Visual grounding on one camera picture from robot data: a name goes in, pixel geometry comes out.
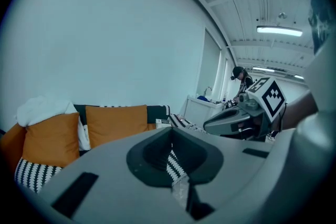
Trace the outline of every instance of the black and white striped pillow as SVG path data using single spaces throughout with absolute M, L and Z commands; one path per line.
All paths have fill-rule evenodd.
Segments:
M 204 134 L 209 134 L 203 128 L 197 126 L 194 123 L 191 123 L 190 121 L 176 114 L 170 114 L 169 121 L 173 127 L 187 128 L 193 131 L 201 132 Z
M 163 105 L 166 108 L 166 115 L 170 115 L 170 106 L 169 105 Z
M 43 185 L 61 170 L 58 166 L 31 163 L 21 158 L 16 166 L 14 181 L 39 193 Z

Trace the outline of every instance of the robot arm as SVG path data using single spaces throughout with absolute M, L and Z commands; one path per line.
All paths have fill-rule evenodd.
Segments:
M 272 122 L 285 103 L 286 98 L 276 80 L 264 77 L 239 96 L 237 107 L 213 116 L 204 123 L 203 128 L 214 135 L 240 133 L 242 138 L 258 138 L 269 133 Z M 261 120 L 261 124 L 254 124 L 254 118 Z

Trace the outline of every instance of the orange pillow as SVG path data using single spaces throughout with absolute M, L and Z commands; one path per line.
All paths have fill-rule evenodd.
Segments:
M 155 130 L 156 124 L 155 123 L 149 123 L 147 124 L 147 131 Z
M 79 157 L 79 113 L 62 114 L 27 127 L 22 158 L 65 167 Z
M 86 106 L 91 148 L 148 130 L 147 106 L 99 108 Z

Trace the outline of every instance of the ceiling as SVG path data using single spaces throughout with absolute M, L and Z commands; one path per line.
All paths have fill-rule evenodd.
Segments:
M 198 0 L 218 25 L 238 66 L 272 68 L 289 78 L 313 59 L 310 0 Z M 286 19 L 279 19 L 284 12 Z M 258 25 L 298 28 L 301 37 L 257 33 Z

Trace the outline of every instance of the faucet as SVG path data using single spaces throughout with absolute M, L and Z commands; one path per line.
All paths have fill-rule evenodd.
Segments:
M 206 96 L 206 90 L 209 89 L 209 88 L 210 88 L 210 90 L 212 91 L 212 88 L 211 88 L 210 86 L 206 87 L 206 89 L 205 89 L 205 91 L 204 91 L 204 94 L 203 94 L 204 97 Z

